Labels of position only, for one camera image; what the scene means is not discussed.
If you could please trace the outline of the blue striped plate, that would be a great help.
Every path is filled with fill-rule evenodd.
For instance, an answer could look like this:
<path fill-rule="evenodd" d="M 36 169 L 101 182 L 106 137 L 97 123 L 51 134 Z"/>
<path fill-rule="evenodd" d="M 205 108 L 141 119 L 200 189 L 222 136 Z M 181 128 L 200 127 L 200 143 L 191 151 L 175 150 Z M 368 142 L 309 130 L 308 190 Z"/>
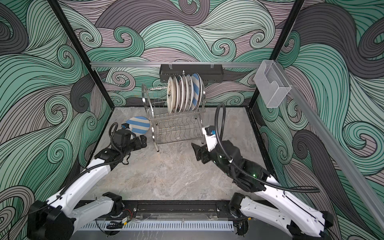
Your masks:
<path fill-rule="evenodd" d="M 192 83 L 193 83 L 193 88 L 194 88 L 194 93 L 193 93 L 193 110 L 197 110 L 200 106 L 201 99 L 202 99 L 202 82 L 201 78 L 198 74 L 193 74 L 192 75 Z"/>
<path fill-rule="evenodd" d="M 129 125 L 131 132 L 136 135 L 145 135 L 151 127 L 149 119 L 143 116 L 132 117 L 126 121 L 126 124 Z"/>

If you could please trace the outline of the orange sun plate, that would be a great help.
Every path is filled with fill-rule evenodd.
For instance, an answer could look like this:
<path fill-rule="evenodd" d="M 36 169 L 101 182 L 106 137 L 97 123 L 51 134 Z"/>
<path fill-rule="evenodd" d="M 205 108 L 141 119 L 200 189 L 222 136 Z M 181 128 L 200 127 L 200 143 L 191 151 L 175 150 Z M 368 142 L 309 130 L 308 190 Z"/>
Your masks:
<path fill-rule="evenodd" d="M 175 93 L 176 93 L 176 100 L 175 100 L 175 113 L 179 111 L 179 103 L 180 103 L 180 87 L 177 77 L 174 77 L 174 85 L 175 85 Z"/>

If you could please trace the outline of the green rimmed white plate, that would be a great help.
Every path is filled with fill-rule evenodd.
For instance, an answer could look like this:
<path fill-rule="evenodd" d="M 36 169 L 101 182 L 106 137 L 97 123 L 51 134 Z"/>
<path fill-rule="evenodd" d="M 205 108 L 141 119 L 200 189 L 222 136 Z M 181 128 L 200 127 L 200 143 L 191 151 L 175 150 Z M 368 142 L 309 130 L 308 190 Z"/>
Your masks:
<path fill-rule="evenodd" d="M 179 76 L 179 87 L 180 87 L 179 112 L 182 112 L 184 107 L 184 101 L 185 101 L 185 83 L 184 83 L 183 76 Z"/>

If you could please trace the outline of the white plate red characters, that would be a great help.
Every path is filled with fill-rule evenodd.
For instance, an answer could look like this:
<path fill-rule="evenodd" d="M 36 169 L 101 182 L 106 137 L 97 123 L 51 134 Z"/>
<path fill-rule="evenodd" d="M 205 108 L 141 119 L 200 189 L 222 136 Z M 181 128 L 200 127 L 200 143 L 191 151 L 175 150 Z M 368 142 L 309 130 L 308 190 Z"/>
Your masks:
<path fill-rule="evenodd" d="M 183 110 L 186 111 L 187 110 L 187 103 L 188 103 L 188 100 L 189 100 L 189 82 L 188 82 L 188 79 L 185 75 L 183 75 L 183 79 L 184 79 L 184 82 L 185 82 L 185 101 L 184 101 L 184 108 Z"/>

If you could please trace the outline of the white plate cloud emblem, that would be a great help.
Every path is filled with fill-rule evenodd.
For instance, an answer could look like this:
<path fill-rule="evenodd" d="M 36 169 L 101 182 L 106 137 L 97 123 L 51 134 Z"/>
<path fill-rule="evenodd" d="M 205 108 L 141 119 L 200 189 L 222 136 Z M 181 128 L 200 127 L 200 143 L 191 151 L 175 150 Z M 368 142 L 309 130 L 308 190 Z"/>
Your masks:
<path fill-rule="evenodd" d="M 187 78 L 188 87 L 189 87 L 189 90 L 188 90 L 189 97 L 188 97 L 187 107 L 188 107 L 188 111 L 191 111 L 193 109 L 194 86 L 193 86 L 193 82 L 192 82 L 191 76 L 187 75 L 186 78 Z"/>

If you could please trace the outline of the white plate black squiggle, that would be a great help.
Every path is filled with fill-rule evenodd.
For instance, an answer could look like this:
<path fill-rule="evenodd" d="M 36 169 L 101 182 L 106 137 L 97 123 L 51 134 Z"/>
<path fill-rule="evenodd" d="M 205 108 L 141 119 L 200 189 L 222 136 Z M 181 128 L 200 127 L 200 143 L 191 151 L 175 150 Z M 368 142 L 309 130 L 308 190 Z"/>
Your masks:
<path fill-rule="evenodd" d="M 167 88 L 167 105 L 168 105 L 168 113 L 172 113 L 174 110 L 175 104 L 175 87 L 174 87 L 174 79 L 173 77 L 169 77 L 168 80 L 168 88 Z"/>

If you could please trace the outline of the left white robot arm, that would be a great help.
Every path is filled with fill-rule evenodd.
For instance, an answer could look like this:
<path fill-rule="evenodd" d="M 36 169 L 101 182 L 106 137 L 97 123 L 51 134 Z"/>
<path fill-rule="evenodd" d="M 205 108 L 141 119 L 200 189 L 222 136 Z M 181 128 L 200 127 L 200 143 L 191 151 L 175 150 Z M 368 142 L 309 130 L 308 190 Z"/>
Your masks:
<path fill-rule="evenodd" d="M 111 192 L 82 207 L 77 205 L 125 157 L 146 147 L 144 135 L 137 136 L 129 129 L 112 133 L 110 147 L 96 154 L 74 180 L 44 202 L 36 201 L 30 206 L 27 237 L 30 240 L 69 240 L 76 231 L 101 216 L 120 217 L 124 210 L 122 197 Z"/>

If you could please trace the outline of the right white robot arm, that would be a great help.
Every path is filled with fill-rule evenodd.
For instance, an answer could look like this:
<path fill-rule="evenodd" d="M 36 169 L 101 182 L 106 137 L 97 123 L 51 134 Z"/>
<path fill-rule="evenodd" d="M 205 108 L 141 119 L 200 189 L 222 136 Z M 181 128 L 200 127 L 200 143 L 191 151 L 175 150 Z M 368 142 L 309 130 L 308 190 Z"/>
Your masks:
<path fill-rule="evenodd" d="M 245 234 L 242 227 L 248 225 L 245 218 L 267 223 L 294 240 L 330 240 L 327 233 L 334 224 L 333 215 L 318 211 L 284 189 L 278 181 L 261 165 L 242 157 L 239 148 L 230 141 L 223 141 L 225 150 L 230 153 L 230 161 L 220 146 L 209 150 L 207 145 L 191 144 L 197 161 L 203 164 L 213 162 L 233 183 L 247 192 L 262 198 L 254 201 L 248 195 L 235 193 L 229 203 L 230 213 L 238 218 L 239 234 Z"/>

